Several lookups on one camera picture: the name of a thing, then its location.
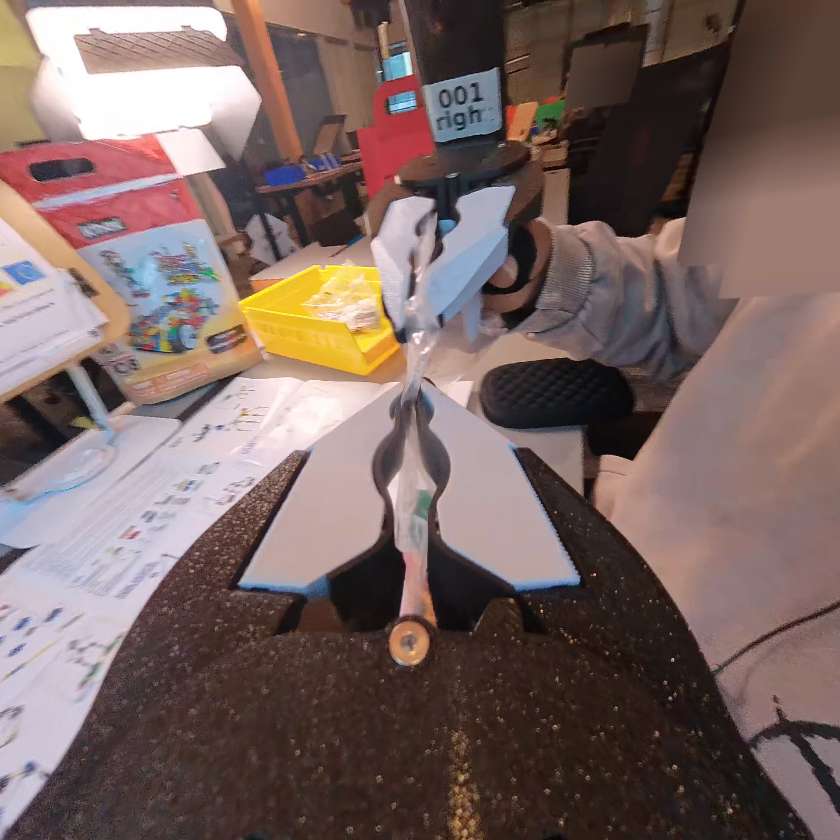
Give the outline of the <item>folded instruction sheet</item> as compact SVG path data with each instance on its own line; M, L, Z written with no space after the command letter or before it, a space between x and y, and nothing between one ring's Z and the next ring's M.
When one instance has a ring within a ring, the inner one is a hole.
M396 388L240 376L1 580L1 827L64 758L129 630L194 542L296 450Z

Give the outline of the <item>white document stand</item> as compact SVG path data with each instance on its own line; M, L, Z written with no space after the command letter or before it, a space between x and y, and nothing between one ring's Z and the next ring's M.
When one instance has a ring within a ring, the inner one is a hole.
M2 488L2 545L28 550L65 538L83 514L107 501L120 480L161 448L181 423L170 418L109 415L81 363L127 331L126 305L97 271L6 183L1 184L1 218L49 263L69 270L80 289L108 319L95 348L52 369L40 381L29 381L27 389L2 398L2 403L7 403L53 375L67 373L94 423L93 430L62 445Z

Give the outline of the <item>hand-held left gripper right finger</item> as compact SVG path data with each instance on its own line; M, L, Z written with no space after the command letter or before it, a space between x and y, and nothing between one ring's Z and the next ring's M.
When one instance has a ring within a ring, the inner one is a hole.
M418 395L417 432L447 549L515 590L581 582L514 444L431 384Z

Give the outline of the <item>person's right forearm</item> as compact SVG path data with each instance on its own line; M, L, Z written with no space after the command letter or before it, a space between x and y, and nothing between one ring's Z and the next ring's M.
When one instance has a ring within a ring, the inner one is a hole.
M685 224L669 219L640 237L604 222L551 224L540 288L531 297L483 290L485 313L575 360L671 379L710 348L738 303L720 295L719 267L679 261Z

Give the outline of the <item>yellow plastic bin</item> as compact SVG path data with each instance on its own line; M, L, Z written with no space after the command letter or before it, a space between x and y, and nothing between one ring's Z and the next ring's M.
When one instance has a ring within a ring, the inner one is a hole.
M353 330L331 314L321 318L311 304L324 287L362 280L371 290L379 321L372 329ZM393 357L400 344L382 306L376 268L344 264L311 266L269 285L238 304L248 326L266 351L297 361L355 375L369 375Z

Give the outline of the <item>colourful toy kit box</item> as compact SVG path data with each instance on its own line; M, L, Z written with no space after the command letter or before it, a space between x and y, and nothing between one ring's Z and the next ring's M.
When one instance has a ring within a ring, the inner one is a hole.
M120 299L98 348L127 399L153 404L248 369L259 351L188 177L240 159L260 97L209 4L30 4L45 143L2 153L2 184Z

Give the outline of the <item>printed paper sheet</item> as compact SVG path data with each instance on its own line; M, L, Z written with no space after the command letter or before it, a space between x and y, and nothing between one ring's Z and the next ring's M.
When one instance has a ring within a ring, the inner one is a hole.
M108 322L68 269L1 222L2 398L95 348Z

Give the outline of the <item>person's right hand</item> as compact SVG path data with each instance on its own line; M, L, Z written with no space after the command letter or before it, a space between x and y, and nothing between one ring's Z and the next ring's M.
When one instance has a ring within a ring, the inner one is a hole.
M501 268L488 280L491 295L533 296L545 279L553 247L553 227L543 217L513 229Z

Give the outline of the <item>clear packets of small parts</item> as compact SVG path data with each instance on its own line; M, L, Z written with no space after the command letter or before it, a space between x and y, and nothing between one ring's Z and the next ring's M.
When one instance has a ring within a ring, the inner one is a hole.
M380 288L350 261L328 269L327 279L302 308L309 317L339 322L352 333L372 333L382 325Z

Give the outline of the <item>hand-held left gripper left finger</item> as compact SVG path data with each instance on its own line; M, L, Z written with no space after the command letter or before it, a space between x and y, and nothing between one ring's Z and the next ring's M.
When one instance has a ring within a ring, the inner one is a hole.
M404 461L399 392L384 392L310 447L238 580L246 591L320 598L393 524Z

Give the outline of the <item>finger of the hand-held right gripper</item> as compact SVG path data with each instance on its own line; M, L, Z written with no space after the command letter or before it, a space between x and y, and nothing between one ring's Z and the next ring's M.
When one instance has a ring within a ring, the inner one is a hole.
M378 271L381 303L395 339L406 343L406 301L411 296L413 254L420 244L418 231L425 222L437 221L434 199L408 196L388 204L371 253Z
M457 321L466 342L480 333L481 291L508 257L506 218L514 185L491 185L460 196L457 220L421 281L421 299L440 326Z

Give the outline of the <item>wooden pillar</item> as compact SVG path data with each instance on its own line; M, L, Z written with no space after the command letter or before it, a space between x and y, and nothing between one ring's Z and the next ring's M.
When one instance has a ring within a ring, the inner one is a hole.
M284 159L297 162L303 149L261 5L232 1L231 6L278 151Z

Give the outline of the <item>clear plastic bag of toy pieces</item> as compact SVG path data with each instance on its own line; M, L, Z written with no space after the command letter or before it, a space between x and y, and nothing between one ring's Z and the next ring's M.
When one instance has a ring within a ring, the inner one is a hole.
M395 515L395 547L405 566L398 615L415 617L435 627L437 617L427 579L429 510L438 481L424 466L421 456L416 409L420 407L421 384L434 383L438 390L466 406L469 392L459 382L475 380L469 370L488 352L496 335L479 330L471 338L461 316L440 326L434 317L431 264L440 245L435 213L419 223L418 240L409 255L412 275L406 302L406 373L399 407L407 404L408 429L402 463L388 492Z

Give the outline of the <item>red cardboard box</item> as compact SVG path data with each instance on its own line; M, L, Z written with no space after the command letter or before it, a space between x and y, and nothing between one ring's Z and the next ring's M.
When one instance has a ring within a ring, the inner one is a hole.
M408 94L414 105L406 111L391 112L389 101ZM414 75L384 81L373 99L373 123L357 132L362 172L369 199L386 185L409 161L434 152L424 98Z

